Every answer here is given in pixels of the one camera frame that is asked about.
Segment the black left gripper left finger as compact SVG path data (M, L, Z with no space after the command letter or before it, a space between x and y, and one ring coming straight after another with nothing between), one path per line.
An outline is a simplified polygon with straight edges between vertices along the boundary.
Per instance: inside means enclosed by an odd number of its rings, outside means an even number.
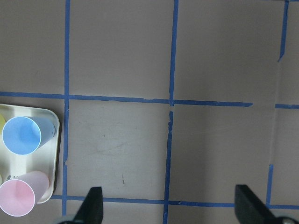
M72 222L75 224L101 224L103 216L102 187L92 187Z

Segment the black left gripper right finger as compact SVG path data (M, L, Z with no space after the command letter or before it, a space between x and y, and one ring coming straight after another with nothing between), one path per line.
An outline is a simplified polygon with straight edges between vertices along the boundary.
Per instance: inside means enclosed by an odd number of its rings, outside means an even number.
M254 194L243 184L235 186L235 216L240 224L275 224L276 217Z

